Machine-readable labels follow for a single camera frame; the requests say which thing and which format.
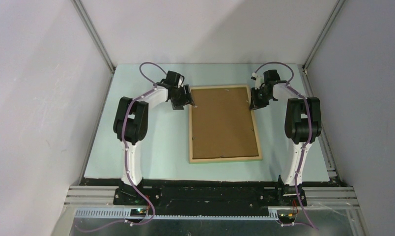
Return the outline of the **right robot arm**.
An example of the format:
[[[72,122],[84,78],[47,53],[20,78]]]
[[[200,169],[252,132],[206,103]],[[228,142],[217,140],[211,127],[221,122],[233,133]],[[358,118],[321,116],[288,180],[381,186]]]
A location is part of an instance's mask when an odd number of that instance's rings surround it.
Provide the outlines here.
[[[309,149],[322,131],[320,100],[306,97],[288,81],[281,80],[276,70],[263,75],[252,73],[250,110],[264,108],[270,101],[286,102],[284,132],[289,140],[288,161],[275,186],[275,199],[286,206],[302,193],[303,170]]]

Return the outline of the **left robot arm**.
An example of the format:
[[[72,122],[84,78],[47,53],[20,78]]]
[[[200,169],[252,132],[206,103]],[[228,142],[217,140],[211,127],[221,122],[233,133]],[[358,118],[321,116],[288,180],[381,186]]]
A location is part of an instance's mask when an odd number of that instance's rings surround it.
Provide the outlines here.
[[[133,205],[144,200],[144,191],[139,188],[143,180],[141,171],[141,143],[148,132],[148,118],[151,109],[165,102],[171,102],[173,110],[193,106],[191,88],[184,83],[180,73],[168,71],[160,82],[153,83],[150,90],[135,98],[120,98],[115,114],[113,131],[121,141],[123,150],[123,174],[121,190]]]

